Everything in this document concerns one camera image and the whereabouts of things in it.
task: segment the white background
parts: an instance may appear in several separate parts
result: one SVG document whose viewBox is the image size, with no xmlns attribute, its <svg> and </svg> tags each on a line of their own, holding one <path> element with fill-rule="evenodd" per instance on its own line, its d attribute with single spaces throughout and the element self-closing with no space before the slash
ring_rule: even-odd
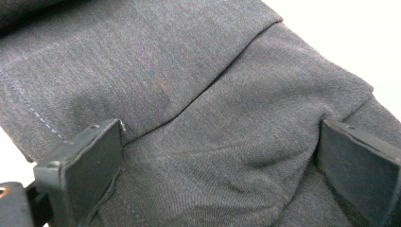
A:
<svg viewBox="0 0 401 227">
<path fill-rule="evenodd" d="M 401 119 L 398 1 L 264 0 L 323 56 L 372 84 L 376 98 Z M 0 130 L 0 183 L 28 185 L 33 166 Z"/>
</svg>

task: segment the seam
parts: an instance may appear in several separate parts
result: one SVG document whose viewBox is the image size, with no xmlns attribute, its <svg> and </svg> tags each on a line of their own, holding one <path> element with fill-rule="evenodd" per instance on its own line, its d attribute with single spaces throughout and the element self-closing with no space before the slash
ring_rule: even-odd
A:
<svg viewBox="0 0 401 227">
<path fill-rule="evenodd" d="M 3 80 L 9 88 L 24 102 L 24 104 L 29 108 L 29 110 L 37 117 L 43 125 L 45 125 L 51 132 L 57 135 L 62 142 L 66 143 L 67 140 L 65 139 L 64 136 L 62 136 L 54 127 L 51 127 L 42 117 L 38 112 L 32 107 L 30 102 L 24 97 L 24 95 L 21 94 L 21 92 L 11 83 L 9 79 L 7 79 L 3 74 L 0 73 L 0 79 Z"/>
<path fill-rule="evenodd" d="M 346 122 L 349 118 L 351 118 L 352 116 L 354 116 L 357 112 L 359 112 L 363 107 L 365 107 L 370 101 L 372 101 L 372 99 L 374 99 L 374 95 L 370 95 L 369 98 L 367 98 L 362 104 L 360 104 L 360 106 L 358 106 L 355 110 L 353 110 L 352 112 L 350 112 L 348 115 L 346 115 L 341 121 L 342 122 Z"/>
<path fill-rule="evenodd" d="M 192 103 L 194 103 L 201 95 L 203 95 L 207 90 L 209 90 L 209 88 L 211 88 L 218 80 L 220 80 L 220 78 L 231 68 L 231 66 L 241 57 L 241 55 L 245 52 L 245 50 L 248 48 L 248 46 L 250 46 L 254 40 L 256 40 L 259 36 L 261 36 L 264 32 L 266 32 L 267 30 L 269 30 L 269 28 L 271 28 L 272 26 L 275 26 L 277 24 L 282 23 L 283 20 L 277 20 L 271 24 L 269 24 L 268 26 L 264 27 L 259 33 L 257 33 L 249 42 L 248 44 L 245 45 L 245 47 L 233 58 L 233 60 L 212 80 L 212 82 L 210 82 L 194 99 L 192 99 L 186 106 L 183 107 L 182 110 L 180 110 L 179 113 L 177 113 L 175 116 L 171 117 L 170 119 L 168 119 L 166 122 L 162 123 L 161 125 L 157 126 L 156 128 L 147 131 L 145 133 L 143 133 L 142 135 L 139 135 L 138 137 L 128 141 L 126 144 L 123 145 L 123 148 L 125 146 L 128 146 L 129 144 L 135 142 L 136 140 L 139 140 L 140 138 L 151 134 L 154 131 L 159 130 L 161 127 L 167 125 L 168 123 L 172 122 L 173 120 L 175 120 L 176 118 L 178 118 L 189 106 L 192 105 Z"/>
</svg>

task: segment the gray trousers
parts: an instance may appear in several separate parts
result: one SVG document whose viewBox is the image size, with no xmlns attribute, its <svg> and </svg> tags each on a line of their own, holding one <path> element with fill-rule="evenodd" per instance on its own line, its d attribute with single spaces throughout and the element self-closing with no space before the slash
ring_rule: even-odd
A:
<svg viewBox="0 0 401 227">
<path fill-rule="evenodd" d="M 351 226 L 311 163 L 323 119 L 401 147 L 362 79 L 257 0 L 0 4 L 0 124 L 29 159 L 125 124 L 94 226 Z"/>
</svg>

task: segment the wool suiting fabric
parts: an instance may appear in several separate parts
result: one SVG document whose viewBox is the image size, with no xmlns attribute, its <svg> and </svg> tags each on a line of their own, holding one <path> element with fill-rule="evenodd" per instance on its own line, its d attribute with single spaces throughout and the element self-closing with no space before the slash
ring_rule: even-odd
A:
<svg viewBox="0 0 401 227">
<path fill-rule="evenodd" d="M 260 1 L 0 7 L 0 124 L 28 159 L 125 124 L 92 226 L 352 226 L 311 161 L 322 120 L 401 147 L 373 88 Z"/>
</svg>

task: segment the stitching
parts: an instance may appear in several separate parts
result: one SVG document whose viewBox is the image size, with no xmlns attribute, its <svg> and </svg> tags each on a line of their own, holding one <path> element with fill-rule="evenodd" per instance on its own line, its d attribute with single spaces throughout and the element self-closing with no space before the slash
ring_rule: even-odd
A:
<svg viewBox="0 0 401 227">
<path fill-rule="evenodd" d="M 148 226 L 148 224 L 145 222 L 145 220 L 143 218 L 140 218 L 139 214 L 135 212 L 135 210 L 132 209 L 132 207 L 127 203 L 126 200 L 124 200 L 124 198 L 122 196 L 118 196 L 123 202 L 124 204 L 130 209 L 131 213 L 133 215 L 136 216 L 136 218 L 139 219 L 140 222 L 143 222 L 146 226 Z"/>
<path fill-rule="evenodd" d="M 33 112 L 33 114 L 39 118 L 39 120 L 48 128 L 51 132 L 55 133 L 64 143 L 67 142 L 64 136 L 62 136 L 57 130 L 52 128 L 44 119 L 35 111 L 29 101 L 18 91 L 17 88 L 12 85 L 11 81 L 9 81 L 3 74 L 0 74 L 0 79 L 5 81 L 6 84 L 11 88 L 11 90 L 27 105 L 27 107 Z"/>
</svg>

